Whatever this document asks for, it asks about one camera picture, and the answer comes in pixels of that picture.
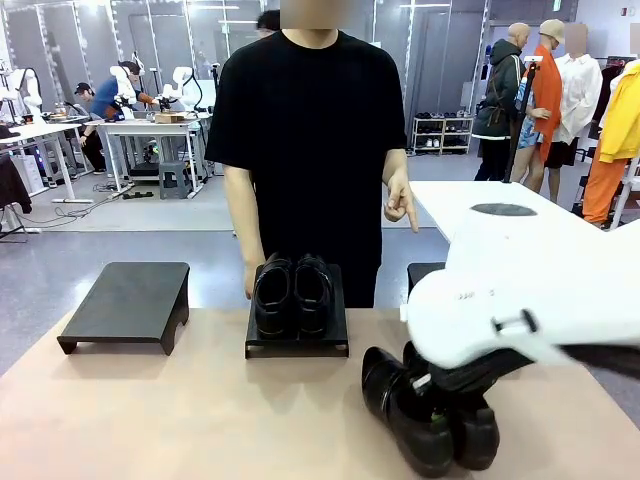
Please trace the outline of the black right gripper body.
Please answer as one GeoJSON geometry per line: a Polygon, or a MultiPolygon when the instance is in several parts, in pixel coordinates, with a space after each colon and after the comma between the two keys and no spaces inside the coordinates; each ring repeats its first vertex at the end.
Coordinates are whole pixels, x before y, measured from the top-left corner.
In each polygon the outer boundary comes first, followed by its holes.
{"type": "Polygon", "coordinates": [[[447,394],[455,396],[478,396],[483,393],[482,374],[469,366],[443,369],[430,366],[432,383],[447,394]]]}

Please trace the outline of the person's left hand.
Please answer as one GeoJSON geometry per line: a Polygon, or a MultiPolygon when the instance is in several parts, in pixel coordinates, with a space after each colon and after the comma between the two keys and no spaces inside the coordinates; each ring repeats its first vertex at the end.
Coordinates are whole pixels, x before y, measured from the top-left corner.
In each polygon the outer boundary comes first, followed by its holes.
{"type": "Polygon", "coordinates": [[[411,230],[417,233],[419,223],[407,168],[399,167],[389,175],[385,175],[383,183],[388,191],[388,199],[384,206],[385,218],[391,222],[407,218],[411,230]]]}

